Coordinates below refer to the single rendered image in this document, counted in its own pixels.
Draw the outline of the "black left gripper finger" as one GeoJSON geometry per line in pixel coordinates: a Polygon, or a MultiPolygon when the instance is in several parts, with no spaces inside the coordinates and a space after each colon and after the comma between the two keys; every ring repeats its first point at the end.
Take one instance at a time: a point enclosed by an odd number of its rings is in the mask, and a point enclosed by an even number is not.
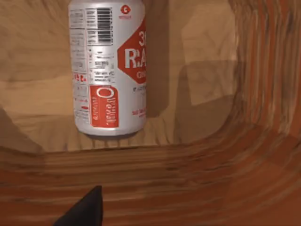
{"type": "Polygon", "coordinates": [[[53,226],[102,226],[102,187],[95,186],[75,203],[53,226]]]}

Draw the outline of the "wooden basket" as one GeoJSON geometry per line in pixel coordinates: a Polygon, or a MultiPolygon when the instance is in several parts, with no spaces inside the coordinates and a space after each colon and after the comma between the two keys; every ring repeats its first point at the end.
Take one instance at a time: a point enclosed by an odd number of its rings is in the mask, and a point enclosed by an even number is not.
{"type": "Polygon", "coordinates": [[[301,226],[301,0],[144,0],[147,122],[74,123],[70,0],[0,0],[0,226],[301,226]]]}

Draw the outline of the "red and white can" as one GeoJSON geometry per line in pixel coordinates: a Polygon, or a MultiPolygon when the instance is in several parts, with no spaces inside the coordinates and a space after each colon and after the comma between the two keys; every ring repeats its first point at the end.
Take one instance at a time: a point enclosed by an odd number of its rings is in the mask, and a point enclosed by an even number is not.
{"type": "Polygon", "coordinates": [[[68,6],[76,127],[125,136],[146,122],[146,25],[142,0],[71,0],[68,6]]]}

